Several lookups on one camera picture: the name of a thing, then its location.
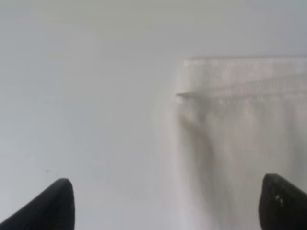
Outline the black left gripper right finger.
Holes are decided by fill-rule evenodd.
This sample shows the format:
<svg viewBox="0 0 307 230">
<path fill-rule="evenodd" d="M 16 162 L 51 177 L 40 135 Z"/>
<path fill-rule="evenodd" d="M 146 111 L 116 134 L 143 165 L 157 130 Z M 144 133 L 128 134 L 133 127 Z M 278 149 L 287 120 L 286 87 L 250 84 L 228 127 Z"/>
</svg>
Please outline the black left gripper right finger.
<svg viewBox="0 0 307 230">
<path fill-rule="evenodd" d="M 259 221 L 263 230 L 306 230 L 307 194 L 276 173 L 262 181 Z"/>
</svg>

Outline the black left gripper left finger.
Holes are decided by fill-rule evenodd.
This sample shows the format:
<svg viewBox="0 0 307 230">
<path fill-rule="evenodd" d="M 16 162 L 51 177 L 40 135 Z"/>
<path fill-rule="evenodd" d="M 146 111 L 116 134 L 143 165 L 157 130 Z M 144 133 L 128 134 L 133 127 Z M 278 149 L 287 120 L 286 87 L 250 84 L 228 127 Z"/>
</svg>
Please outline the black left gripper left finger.
<svg viewBox="0 0 307 230">
<path fill-rule="evenodd" d="M 0 223 L 2 230 L 73 230 L 75 202 L 72 183 L 60 178 Z"/>
</svg>

